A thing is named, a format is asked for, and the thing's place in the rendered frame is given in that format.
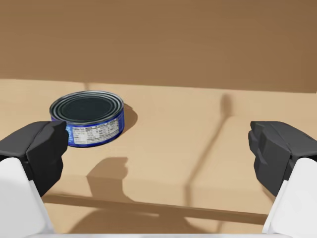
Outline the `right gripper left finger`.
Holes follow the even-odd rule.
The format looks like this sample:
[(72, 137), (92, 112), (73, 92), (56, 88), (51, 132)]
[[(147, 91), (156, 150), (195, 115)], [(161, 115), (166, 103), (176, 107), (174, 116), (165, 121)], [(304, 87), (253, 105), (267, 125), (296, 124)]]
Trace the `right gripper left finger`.
[(0, 140), (0, 235), (52, 234), (41, 197), (62, 173), (63, 121), (33, 122)]

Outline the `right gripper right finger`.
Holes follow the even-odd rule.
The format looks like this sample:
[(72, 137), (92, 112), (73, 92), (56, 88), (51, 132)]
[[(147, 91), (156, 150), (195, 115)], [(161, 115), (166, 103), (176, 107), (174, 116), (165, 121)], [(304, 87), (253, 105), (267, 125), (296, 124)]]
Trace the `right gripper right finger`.
[(257, 180), (275, 201), (262, 233), (317, 235), (317, 140), (279, 121), (252, 121)]

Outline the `blue flat can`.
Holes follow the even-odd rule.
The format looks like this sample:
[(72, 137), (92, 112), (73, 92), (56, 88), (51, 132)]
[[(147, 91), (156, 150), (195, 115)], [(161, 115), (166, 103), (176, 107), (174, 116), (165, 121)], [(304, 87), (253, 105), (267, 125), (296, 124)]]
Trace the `blue flat can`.
[(106, 91), (65, 95), (50, 106), (52, 121), (66, 122), (71, 147), (94, 147), (115, 140), (123, 132), (124, 102)]

